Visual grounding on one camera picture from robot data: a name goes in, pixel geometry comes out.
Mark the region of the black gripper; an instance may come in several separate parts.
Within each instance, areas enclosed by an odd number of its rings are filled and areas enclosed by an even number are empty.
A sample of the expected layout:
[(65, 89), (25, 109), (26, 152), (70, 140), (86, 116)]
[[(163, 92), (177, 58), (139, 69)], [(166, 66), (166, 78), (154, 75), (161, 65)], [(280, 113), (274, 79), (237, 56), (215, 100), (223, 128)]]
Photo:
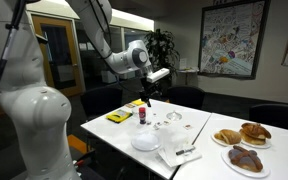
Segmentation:
[(141, 80), (142, 90), (139, 92), (142, 105), (145, 106), (145, 101), (147, 100), (147, 106), (152, 107), (150, 103), (150, 98), (157, 98), (162, 95), (162, 90), (159, 82), (150, 83), (145, 79)]

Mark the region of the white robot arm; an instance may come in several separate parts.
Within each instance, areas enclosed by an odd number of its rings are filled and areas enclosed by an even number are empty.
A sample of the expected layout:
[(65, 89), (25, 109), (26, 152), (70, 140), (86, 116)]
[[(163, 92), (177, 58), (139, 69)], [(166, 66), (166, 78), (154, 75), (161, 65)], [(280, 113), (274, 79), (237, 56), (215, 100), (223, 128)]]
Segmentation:
[[(27, 169), (27, 180), (81, 180), (66, 135), (70, 101), (45, 81), (43, 55), (26, 5), (40, 0), (0, 0), (0, 106), (11, 118)], [(152, 70), (141, 40), (114, 53), (104, 38), (112, 17), (108, 0), (65, 0), (79, 16), (93, 47), (114, 74), (140, 71), (143, 81), (161, 76)]]

